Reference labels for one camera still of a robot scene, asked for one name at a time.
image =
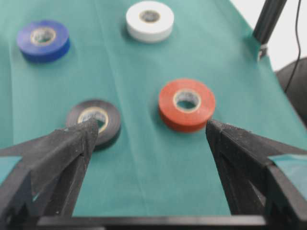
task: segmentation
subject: green cloth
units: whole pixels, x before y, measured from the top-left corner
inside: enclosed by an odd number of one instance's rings
[[[5,181],[15,165],[21,160],[22,157],[0,157],[0,185]]]
[[[307,156],[285,154],[269,157],[307,200]]]
[[[0,0],[0,146],[63,127],[74,105],[101,98],[119,109],[122,130],[115,145],[93,154],[74,215],[227,215],[204,130],[167,128],[157,112],[161,88],[197,79],[215,94],[214,119],[301,148],[307,132],[269,58],[256,61],[259,44],[229,1],[163,0],[175,26],[168,40],[152,45],[127,34],[125,13],[136,2]],[[16,35],[42,19],[67,26],[71,49],[53,63],[32,64]]]

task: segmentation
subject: electrical tape roll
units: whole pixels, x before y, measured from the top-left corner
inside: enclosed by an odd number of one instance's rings
[[[193,104],[191,108],[178,105]],[[159,95],[159,113],[164,123],[180,132],[194,132],[206,126],[215,110],[214,94],[197,80],[179,79],[169,82]]]
[[[156,43],[165,40],[173,30],[174,13],[163,3],[141,1],[126,13],[127,30],[138,41]]]
[[[54,61],[70,48],[68,30],[55,21],[32,22],[19,31],[17,45],[29,61]]]
[[[76,105],[67,115],[66,126],[73,126],[91,117],[98,122],[103,122],[103,125],[98,130],[95,150],[106,148],[113,144],[120,133],[120,114],[117,108],[109,102],[89,100]]]

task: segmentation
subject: black object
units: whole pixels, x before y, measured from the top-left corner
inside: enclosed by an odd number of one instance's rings
[[[298,55],[297,55],[297,59],[296,59],[296,62],[295,62],[295,65],[293,67],[293,71],[292,71],[292,74],[290,76],[290,79],[286,85],[286,88],[284,89],[284,93],[287,94],[287,91],[288,91],[288,88],[291,84],[291,81],[293,79],[293,76],[295,74],[295,71],[296,71],[296,67],[298,65],[298,62],[301,58],[301,45],[299,43],[299,38],[298,38],[298,17],[299,17],[299,10],[301,8],[301,0],[298,0],[298,5],[297,5],[297,12],[296,12],[296,20],[295,20],[295,37],[296,37],[296,42],[297,42],[297,47],[298,47]]]
[[[307,151],[215,120],[206,135],[232,214],[265,215],[288,229],[307,228],[307,201],[268,158]]]
[[[276,72],[276,76],[283,90],[285,90],[289,82],[295,63],[292,62]],[[300,59],[298,63],[291,87],[287,91],[287,97],[307,126],[307,57]]]
[[[103,123],[99,128],[95,150],[112,145],[120,133],[120,114],[117,108],[109,102],[102,100],[89,100],[82,102],[67,115],[66,126],[70,127],[93,117]]]
[[[267,43],[287,0],[266,0],[258,18],[253,36],[261,43],[259,58],[267,54]]]
[[[97,133],[90,119],[0,150],[0,156],[22,156],[0,185],[0,229],[29,216],[71,215]]]
[[[306,151],[214,120],[208,121],[206,135],[231,212],[237,215],[228,217],[72,218],[68,216],[69,214],[60,217],[54,214],[49,217],[41,216],[34,212],[30,213],[29,209],[24,208],[21,212],[11,213],[10,209],[0,207],[0,212],[6,214],[7,217],[4,219],[6,222],[3,222],[4,228],[2,229],[305,230],[307,228],[306,200],[282,171],[267,158],[267,156],[280,155],[283,152],[307,154]],[[11,199],[27,204],[29,199],[23,194],[27,194],[28,190],[29,186],[20,186],[21,193]],[[241,196],[245,191],[250,196],[249,198]]]

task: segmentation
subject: black pole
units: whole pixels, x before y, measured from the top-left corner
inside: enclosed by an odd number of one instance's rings
[[[268,43],[286,2],[287,0],[265,1],[253,33],[261,45]]]

